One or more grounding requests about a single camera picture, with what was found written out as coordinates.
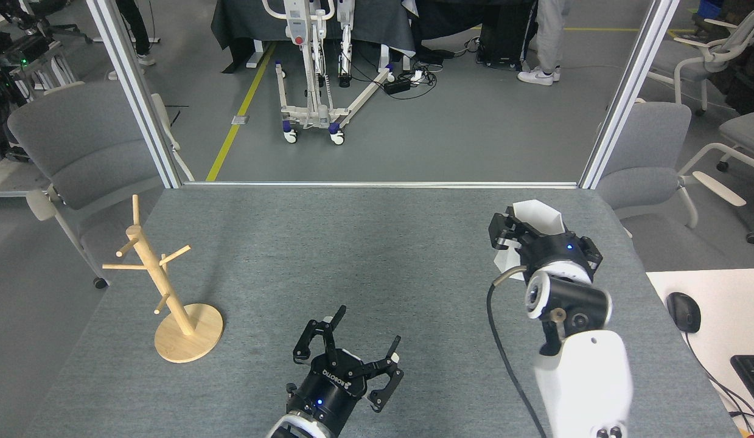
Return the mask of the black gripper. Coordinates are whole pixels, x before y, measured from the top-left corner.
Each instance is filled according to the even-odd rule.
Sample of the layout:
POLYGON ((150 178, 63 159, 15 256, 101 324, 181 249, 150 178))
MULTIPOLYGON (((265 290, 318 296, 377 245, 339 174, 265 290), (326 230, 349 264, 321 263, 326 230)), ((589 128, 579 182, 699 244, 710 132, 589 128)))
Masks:
POLYGON ((318 355, 311 361, 309 374, 287 402, 287 413, 299 411, 311 416, 311 419, 320 421, 333 436, 340 435, 355 405, 366 393, 366 379, 374 379, 383 374, 389 376, 388 383, 382 390, 373 390, 367 397, 371 409, 380 413, 404 377, 398 366, 399 356, 396 353, 401 341, 399 335, 394 337, 384 360, 366 363, 366 378, 348 375, 350 369, 362 366, 364 362, 346 350, 336 352, 333 333, 345 313, 346 306, 341 305, 329 322, 315 319, 307 322, 293 349, 294 363, 301 364, 302 361, 309 360, 310 342, 316 335, 322 336, 326 354, 318 355))
POLYGON ((495 213, 489 224, 491 247, 506 250, 513 246, 522 246, 522 265, 526 271, 522 274, 526 283, 541 267, 550 267, 554 262, 569 262, 579 267, 582 274, 558 274, 565 280, 592 283, 593 272, 602 263, 602 254, 588 236, 577 235, 542 235, 536 237, 536 229, 530 223, 521 221, 515 208, 507 207, 504 213, 495 213))

